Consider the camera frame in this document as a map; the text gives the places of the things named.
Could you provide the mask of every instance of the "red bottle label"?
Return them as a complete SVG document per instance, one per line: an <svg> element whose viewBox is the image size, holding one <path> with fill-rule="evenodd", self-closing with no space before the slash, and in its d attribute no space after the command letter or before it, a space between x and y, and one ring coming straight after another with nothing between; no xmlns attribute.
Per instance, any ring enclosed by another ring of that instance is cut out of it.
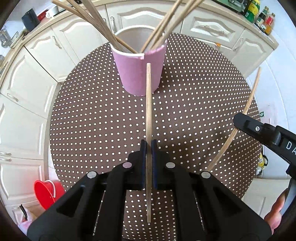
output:
<svg viewBox="0 0 296 241"><path fill-rule="evenodd" d="M265 21L268 25L271 25L273 22L273 18L272 17L268 17L268 19Z"/></svg>

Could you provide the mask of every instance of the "round table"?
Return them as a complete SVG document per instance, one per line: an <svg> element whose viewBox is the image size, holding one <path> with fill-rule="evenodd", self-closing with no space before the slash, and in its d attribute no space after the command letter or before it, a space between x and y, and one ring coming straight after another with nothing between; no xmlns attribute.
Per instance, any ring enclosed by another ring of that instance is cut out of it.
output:
<svg viewBox="0 0 296 241"><path fill-rule="evenodd" d="M189 172L204 171L233 130L232 118L242 112L249 94L243 76L219 51L171 34L160 85L152 95L153 138ZM123 88L108 43L80 61L61 87L50 126L52 158L65 190L88 171L111 171L139 149L145 139L145 108L145 97ZM254 100L248 115L259 119ZM212 174L241 198L255 175L260 151L260 143L240 131ZM123 237L176 239L172 192L152 193L148 224L145 191L127 191Z"/></svg>

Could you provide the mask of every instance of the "bottle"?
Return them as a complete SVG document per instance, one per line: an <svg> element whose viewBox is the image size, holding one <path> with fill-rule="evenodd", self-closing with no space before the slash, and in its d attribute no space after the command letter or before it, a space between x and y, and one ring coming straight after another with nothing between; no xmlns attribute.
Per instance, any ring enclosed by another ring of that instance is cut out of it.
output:
<svg viewBox="0 0 296 241"><path fill-rule="evenodd" d="M269 8L267 6L265 6L265 8L263 9L263 11L260 13L259 17L255 21L255 25L258 28L261 28L262 24L264 24L264 21L266 19L266 16L268 14L268 11L269 11Z"/></svg>
<svg viewBox="0 0 296 241"><path fill-rule="evenodd" d="M276 15L274 13L271 14L271 16L268 16L266 21L265 21L265 31L264 33L266 35L270 35L272 29L274 28L274 20L275 20Z"/></svg>
<svg viewBox="0 0 296 241"><path fill-rule="evenodd" d="M260 0L252 0L249 5L248 11L245 14L245 18L249 20L251 23L254 22L255 16L258 14L260 10Z"/></svg>

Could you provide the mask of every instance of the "bundle of chopsticks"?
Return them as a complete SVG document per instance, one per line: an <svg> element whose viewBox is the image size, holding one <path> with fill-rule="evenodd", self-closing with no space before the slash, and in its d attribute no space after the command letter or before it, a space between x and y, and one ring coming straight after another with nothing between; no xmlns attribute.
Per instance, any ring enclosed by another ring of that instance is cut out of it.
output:
<svg viewBox="0 0 296 241"><path fill-rule="evenodd" d="M169 35L173 32L173 30L183 21L184 18L187 17L188 14L192 12L203 0L189 0L189 2L185 5L182 13L173 21L169 26L169 22L174 16L177 8L181 4L182 0L177 0L173 5L172 9L166 13L162 21L158 24L155 30L152 32L150 37L145 42L144 46L142 47L140 53L144 53L145 51L155 50L161 45L164 44L165 40L169 37ZM122 46L127 48L132 53L138 53L135 51L131 46L125 43L123 40L118 38L114 35L111 30L108 28L108 25L105 23L102 16L96 10L94 4L91 0L81 0L84 4L88 12L91 14L89 15L86 10L84 10L78 3L74 0L67 0L73 8L64 2L60 2L59 0L52 0L52 2L69 12L77 15L78 17L84 19L85 21L92 24L112 45L119 51L124 51Z"/></svg>

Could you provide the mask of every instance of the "bucket handle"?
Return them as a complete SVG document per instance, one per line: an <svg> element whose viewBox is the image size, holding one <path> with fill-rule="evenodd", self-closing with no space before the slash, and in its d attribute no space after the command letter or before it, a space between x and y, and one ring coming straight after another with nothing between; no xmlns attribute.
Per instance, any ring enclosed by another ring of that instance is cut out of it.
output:
<svg viewBox="0 0 296 241"><path fill-rule="evenodd" d="M54 185L54 183L53 183L51 180L46 180L45 182L48 182L48 183L51 183L51 184L52 184L52 186L53 186L53 188L54 188L54 194L53 194L53 196L54 196L54 198L55 198L56 190L55 190L55 185Z"/></svg>

